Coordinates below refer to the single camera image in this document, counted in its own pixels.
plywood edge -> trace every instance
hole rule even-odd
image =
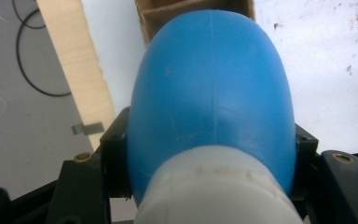
[[[115,109],[81,0],[38,0],[37,3],[83,123],[101,122],[107,129],[116,116]],[[94,150],[101,136],[101,133],[89,136]]]

white surface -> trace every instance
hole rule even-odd
[[[116,114],[130,105],[145,54],[134,0],[83,0],[89,32]]]
[[[130,104],[145,52],[131,0],[83,0],[117,113]],[[358,152],[358,0],[255,0],[258,24],[279,51],[296,123],[326,149]]]
[[[358,0],[256,0],[255,15],[281,55],[296,123],[320,152],[358,152]]]
[[[110,210],[113,222],[133,220],[138,211],[133,199],[111,198]]]
[[[232,147],[195,147],[153,174],[137,224],[302,223],[266,166]]]

gray floor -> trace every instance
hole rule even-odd
[[[37,8],[33,0],[16,1],[23,18]],[[30,22],[41,24],[37,15]],[[11,1],[0,1],[0,187],[12,199],[58,178],[62,161],[92,151],[83,134],[71,126],[81,122],[72,96],[52,98],[32,89],[16,62],[20,22]],[[65,92],[68,85],[46,29],[26,29],[21,57],[30,79],[45,91]]]

